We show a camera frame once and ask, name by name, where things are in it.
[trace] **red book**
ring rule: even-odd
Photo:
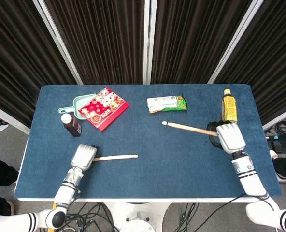
[[[79,109],[79,112],[100,131],[103,131],[128,106],[128,102],[109,88],[105,88],[89,104]]]

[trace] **green snack wrapper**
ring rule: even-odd
[[[152,114],[158,111],[186,110],[187,103],[182,96],[167,96],[147,99],[148,111]]]

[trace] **black curtain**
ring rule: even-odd
[[[45,0],[84,84],[142,84],[144,0]]]
[[[250,84],[262,124],[286,111],[286,0],[265,0],[216,83]]]
[[[251,1],[157,2],[151,83],[207,83]]]
[[[32,1],[0,1],[0,109],[26,126],[39,90],[76,84]]]

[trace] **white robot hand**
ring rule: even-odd
[[[0,216],[0,232],[34,232],[38,228],[57,229],[65,221],[66,213],[77,186],[81,181],[82,171],[87,170],[96,155],[98,147],[80,144],[71,160],[69,169],[54,201],[56,209],[45,209],[39,213],[15,216]]]
[[[286,231],[286,210],[280,210],[269,196],[255,171],[252,160],[243,152],[246,143],[237,124],[224,124],[216,127],[216,130],[222,148],[232,155],[231,162],[245,193],[258,198],[258,202],[246,206],[248,218],[253,223]]]

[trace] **blue felt surface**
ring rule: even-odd
[[[103,132],[80,121],[81,137],[63,127],[57,109],[79,95],[111,88],[130,107]],[[248,85],[84,85],[44,86],[33,118],[17,198],[54,198],[81,144],[98,145],[99,156],[138,154],[139,158],[95,162],[80,183],[82,198],[236,197],[243,188],[230,155],[214,148],[208,136],[162,121],[206,128],[221,119],[223,91],[230,88],[238,105],[238,125],[261,181],[271,196],[281,191],[269,155],[256,104]],[[149,114],[146,98],[183,94],[187,111]]]

